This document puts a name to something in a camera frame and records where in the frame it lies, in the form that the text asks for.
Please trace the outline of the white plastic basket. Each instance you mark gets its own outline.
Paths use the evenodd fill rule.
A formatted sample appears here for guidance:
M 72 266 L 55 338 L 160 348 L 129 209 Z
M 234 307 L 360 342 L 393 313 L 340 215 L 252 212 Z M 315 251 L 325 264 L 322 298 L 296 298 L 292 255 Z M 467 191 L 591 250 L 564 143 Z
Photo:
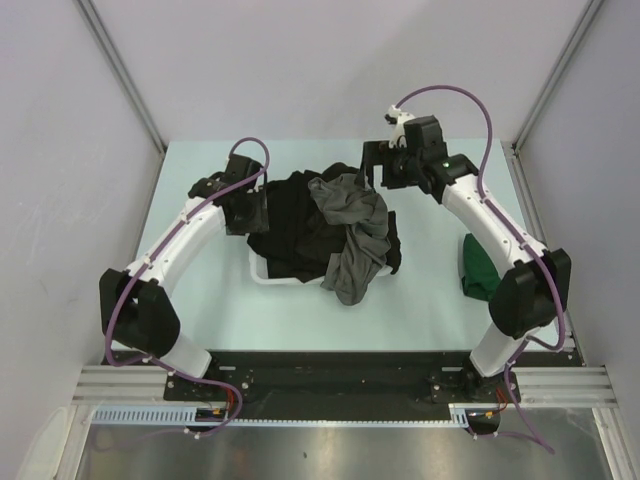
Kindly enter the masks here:
M 286 278 L 271 278 L 268 275 L 267 260 L 260 255 L 256 254 L 253 250 L 249 250 L 249 273 L 252 280 L 263 286 L 311 286 L 320 285 L 323 281 L 323 277 L 312 279 L 308 282 L 302 282 L 296 277 Z

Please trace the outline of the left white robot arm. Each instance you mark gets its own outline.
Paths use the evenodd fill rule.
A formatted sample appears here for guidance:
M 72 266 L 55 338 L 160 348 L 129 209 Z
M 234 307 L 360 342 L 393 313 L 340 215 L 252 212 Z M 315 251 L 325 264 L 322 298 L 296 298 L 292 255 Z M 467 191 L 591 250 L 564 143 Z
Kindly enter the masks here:
M 126 269 L 106 270 L 99 281 L 106 346 L 116 341 L 186 377 L 197 398 L 214 397 L 221 376 L 212 355 L 182 331 L 171 294 L 187 267 L 214 236 L 266 231 L 266 193 L 257 186 L 266 168 L 231 153 L 226 169 L 198 180 L 162 238 Z

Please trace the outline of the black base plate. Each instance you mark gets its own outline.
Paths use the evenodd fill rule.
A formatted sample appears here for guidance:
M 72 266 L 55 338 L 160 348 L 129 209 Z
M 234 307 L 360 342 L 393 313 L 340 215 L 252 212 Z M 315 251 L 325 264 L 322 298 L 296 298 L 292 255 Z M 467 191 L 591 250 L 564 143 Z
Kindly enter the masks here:
M 576 360 L 530 352 L 510 379 L 471 373 L 468 352 L 218 351 L 208 377 L 239 390 L 242 420 L 413 423 L 449 418 L 455 404 L 524 400 L 538 380 L 574 373 Z

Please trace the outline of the grey t shirt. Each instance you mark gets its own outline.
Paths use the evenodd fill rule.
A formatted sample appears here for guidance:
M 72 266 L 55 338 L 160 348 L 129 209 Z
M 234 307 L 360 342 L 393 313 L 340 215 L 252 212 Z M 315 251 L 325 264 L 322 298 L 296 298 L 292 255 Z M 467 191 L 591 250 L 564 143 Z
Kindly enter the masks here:
M 344 227 L 346 233 L 342 251 L 330 255 L 321 287 L 334 292 L 343 305 L 354 306 L 387 262 L 391 248 L 387 205 L 352 173 L 331 181 L 316 177 L 308 188 L 326 222 Z

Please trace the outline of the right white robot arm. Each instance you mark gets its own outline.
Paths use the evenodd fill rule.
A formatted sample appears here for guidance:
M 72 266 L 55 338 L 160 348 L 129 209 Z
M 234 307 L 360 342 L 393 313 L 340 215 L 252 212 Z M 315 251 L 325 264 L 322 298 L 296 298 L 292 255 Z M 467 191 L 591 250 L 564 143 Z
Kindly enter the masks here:
M 488 304 L 491 325 L 465 359 L 463 393 L 484 401 L 504 378 L 507 366 L 552 322 L 565 339 L 571 259 L 529 235 L 486 190 L 478 168 L 465 155 L 450 155 L 439 121 L 396 107 L 385 116 L 393 128 L 387 140 L 363 145 L 361 171 L 373 181 L 382 168 L 382 186 L 417 186 L 455 215 L 488 254 L 500 277 Z

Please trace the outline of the black t shirts pile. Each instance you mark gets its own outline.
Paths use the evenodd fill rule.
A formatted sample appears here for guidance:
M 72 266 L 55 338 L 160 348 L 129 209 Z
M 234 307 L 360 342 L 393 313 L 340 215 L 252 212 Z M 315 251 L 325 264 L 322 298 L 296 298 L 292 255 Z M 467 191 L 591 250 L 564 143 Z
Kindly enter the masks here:
M 359 183 L 366 186 L 358 169 L 341 162 L 321 173 L 295 171 L 284 180 L 267 183 L 269 230 L 251 234 L 247 243 L 256 254 L 267 260 L 271 278 L 296 277 L 302 282 L 324 278 L 330 255 L 342 251 L 346 233 L 344 227 L 331 226 L 326 222 L 311 199 L 308 183 L 316 177 L 331 181 L 345 173 L 356 174 Z M 385 267 L 390 266 L 395 274 L 401 264 L 400 241 L 395 213 L 389 210 L 388 227 L 391 248 L 386 254 Z

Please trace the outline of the green folded t shirt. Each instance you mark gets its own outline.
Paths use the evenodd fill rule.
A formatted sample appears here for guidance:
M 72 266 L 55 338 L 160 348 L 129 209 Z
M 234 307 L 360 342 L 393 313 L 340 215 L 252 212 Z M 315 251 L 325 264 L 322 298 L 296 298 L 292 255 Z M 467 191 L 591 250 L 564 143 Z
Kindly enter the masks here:
M 470 233 L 462 243 L 461 287 L 465 296 L 489 302 L 495 295 L 501 279 L 485 249 Z

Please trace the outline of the aluminium frame rail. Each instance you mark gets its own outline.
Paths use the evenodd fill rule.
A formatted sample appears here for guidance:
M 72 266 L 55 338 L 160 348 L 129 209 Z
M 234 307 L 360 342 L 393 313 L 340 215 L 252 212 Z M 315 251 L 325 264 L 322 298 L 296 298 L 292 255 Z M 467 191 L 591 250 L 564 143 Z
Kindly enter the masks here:
M 618 406 L 603 367 L 516 367 L 520 403 L 527 408 L 615 408 Z M 173 377 L 157 366 L 86 366 L 72 397 L 74 405 L 185 405 L 201 402 L 167 400 Z

